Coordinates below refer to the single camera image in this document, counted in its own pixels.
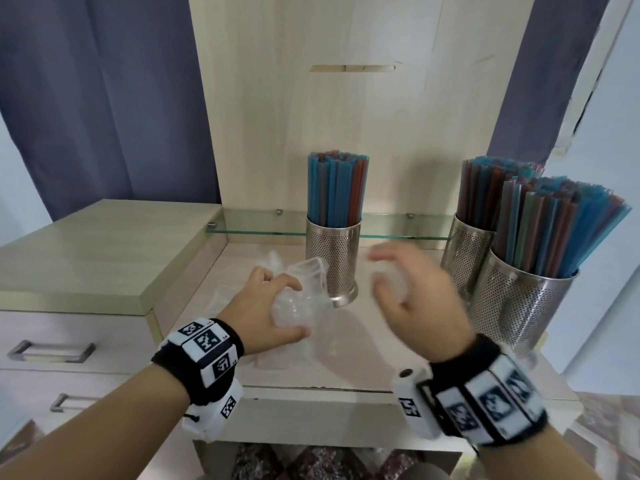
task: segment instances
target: perforated metal cup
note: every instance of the perforated metal cup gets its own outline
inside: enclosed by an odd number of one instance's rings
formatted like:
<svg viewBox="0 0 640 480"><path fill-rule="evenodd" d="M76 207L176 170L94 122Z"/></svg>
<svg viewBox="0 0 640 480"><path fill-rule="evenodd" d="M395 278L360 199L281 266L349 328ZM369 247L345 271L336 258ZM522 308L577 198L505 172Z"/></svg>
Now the perforated metal cup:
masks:
<svg viewBox="0 0 640 480"><path fill-rule="evenodd" d="M492 231L471 227L453 217L440 267L449 274L460 298L466 304L471 300L494 235Z"/></svg>
<svg viewBox="0 0 640 480"><path fill-rule="evenodd" d="M506 343L516 355L526 356L577 276L553 279L526 273L489 250L471 301L471 322L478 333Z"/></svg>
<svg viewBox="0 0 640 480"><path fill-rule="evenodd" d="M360 242L360 223L334 229L307 219L307 259L323 257L329 263L326 286L336 308L348 305L358 295L356 261Z"/></svg>

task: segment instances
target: floor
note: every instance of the floor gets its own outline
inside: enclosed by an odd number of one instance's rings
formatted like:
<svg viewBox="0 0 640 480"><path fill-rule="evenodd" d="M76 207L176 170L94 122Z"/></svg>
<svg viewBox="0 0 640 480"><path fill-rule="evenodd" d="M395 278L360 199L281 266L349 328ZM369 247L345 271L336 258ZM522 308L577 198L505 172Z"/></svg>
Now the floor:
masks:
<svg viewBox="0 0 640 480"><path fill-rule="evenodd" d="M564 438L604 480L640 480L640 397L578 396L584 414ZM396 480L418 462L451 472L458 460L450 452L305 445L196 443L196 449L207 480ZM484 479L480 465L471 478Z"/></svg>

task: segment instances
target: right hand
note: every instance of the right hand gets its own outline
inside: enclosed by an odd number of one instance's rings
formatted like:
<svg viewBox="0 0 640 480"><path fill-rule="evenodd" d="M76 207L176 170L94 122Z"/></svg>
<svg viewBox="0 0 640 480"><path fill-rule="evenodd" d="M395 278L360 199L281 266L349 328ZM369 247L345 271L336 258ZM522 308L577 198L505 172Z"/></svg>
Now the right hand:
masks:
<svg viewBox="0 0 640 480"><path fill-rule="evenodd" d="M462 354L476 333L449 275L418 247L386 242L369 251L372 261L393 261L403 272L409 294L400 303L384 273L373 276L373 296L389 328L411 350L430 362Z"/></svg>

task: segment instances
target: wristband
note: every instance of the wristband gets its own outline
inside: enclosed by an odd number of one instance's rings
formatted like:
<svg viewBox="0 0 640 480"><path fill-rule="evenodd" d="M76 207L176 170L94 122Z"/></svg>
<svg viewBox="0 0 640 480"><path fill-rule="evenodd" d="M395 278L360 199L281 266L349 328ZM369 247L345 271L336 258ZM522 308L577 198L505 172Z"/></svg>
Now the wristband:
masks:
<svg viewBox="0 0 640 480"><path fill-rule="evenodd" d="M198 318L169 334L151 362L182 383L191 404L206 406L229 391L243 354L242 340L229 325Z"/></svg>
<svg viewBox="0 0 640 480"><path fill-rule="evenodd" d="M497 447L523 442L548 423L535 386L484 335L458 357L432 363L431 371L417 389L446 435Z"/></svg>

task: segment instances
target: left hand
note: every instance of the left hand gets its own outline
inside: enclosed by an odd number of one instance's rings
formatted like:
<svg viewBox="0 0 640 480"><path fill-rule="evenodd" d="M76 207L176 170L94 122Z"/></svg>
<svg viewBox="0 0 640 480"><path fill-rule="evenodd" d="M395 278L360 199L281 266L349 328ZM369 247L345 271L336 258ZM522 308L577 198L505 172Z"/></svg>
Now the left hand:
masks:
<svg viewBox="0 0 640 480"><path fill-rule="evenodd" d="M256 266L244 288L218 315L219 320L240 336L245 355L293 344L311 335L308 327L283 328L273 321L271 305L276 295L287 286L296 291L302 290L302 285L293 276L282 273L274 278L268 269Z"/></svg>

